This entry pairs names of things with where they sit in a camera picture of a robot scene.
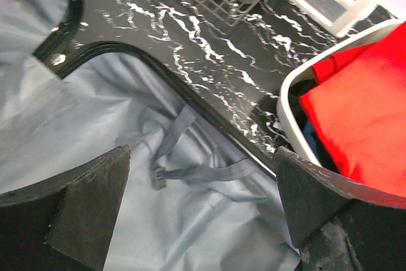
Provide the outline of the light blue shirt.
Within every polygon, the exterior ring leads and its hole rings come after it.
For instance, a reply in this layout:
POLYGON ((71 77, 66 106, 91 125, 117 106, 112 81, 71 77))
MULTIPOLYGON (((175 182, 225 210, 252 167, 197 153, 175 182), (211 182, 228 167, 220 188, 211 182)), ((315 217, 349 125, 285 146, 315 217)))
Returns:
POLYGON ((318 159, 319 163, 326 169, 333 172, 338 172, 336 165, 334 164, 330 154, 320 141, 316 131, 310 121, 307 121, 303 130, 303 135, 314 153, 315 157, 318 159))

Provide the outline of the white black space suitcase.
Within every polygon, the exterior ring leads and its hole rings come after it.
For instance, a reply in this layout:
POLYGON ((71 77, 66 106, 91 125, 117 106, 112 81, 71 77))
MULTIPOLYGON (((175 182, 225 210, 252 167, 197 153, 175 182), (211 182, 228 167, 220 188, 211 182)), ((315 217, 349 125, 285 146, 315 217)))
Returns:
POLYGON ((1 0, 1 194, 119 146, 129 175, 103 270, 294 270, 276 183, 159 75, 103 50, 67 77, 42 55, 72 0, 1 0))

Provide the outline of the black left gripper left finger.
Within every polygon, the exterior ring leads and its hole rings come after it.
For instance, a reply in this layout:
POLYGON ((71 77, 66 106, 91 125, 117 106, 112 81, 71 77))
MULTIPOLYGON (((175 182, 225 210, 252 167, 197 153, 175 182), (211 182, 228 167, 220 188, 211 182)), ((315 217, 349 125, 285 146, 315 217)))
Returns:
POLYGON ((131 151, 1 194, 1 270, 103 270, 131 151))

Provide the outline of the white plastic basin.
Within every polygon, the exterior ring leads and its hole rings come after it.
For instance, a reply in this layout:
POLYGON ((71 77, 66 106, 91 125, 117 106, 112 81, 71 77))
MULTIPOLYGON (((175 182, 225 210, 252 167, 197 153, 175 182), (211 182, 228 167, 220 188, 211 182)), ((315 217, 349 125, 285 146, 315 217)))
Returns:
POLYGON ((277 102, 277 117, 287 141, 295 153, 313 164, 322 165, 322 161, 319 160, 317 146, 314 144, 314 141, 308 143, 309 136, 303 132, 308 124, 308 118, 299 103, 300 97, 318 85, 313 73, 313 66, 318 62, 330 58, 336 52, 376 43, 385 38, 402 23, 403 21, 400 19, 391 19, 373 25, 358 34, 354 34, 336 43, 329 49, 321 52, 321 54, 302 63, 287 75, 280 88, 277 102))

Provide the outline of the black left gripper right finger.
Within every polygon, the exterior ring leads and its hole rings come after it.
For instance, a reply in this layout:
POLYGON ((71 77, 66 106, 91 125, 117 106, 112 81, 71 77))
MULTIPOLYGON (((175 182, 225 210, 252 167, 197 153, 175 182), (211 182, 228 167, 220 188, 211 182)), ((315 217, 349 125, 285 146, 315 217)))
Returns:
POLYGON ((280 147, 277 185, 302 270, 405 270, 405 198, 280 147))

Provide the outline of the red garment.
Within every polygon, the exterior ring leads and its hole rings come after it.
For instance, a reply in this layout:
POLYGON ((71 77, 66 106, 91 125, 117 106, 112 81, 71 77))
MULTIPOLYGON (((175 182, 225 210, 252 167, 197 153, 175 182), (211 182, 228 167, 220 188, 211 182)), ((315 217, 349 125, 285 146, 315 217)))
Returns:
POLYGON ((345 177, 405 195, 405 26, 312 67, 299 102, 345 177))

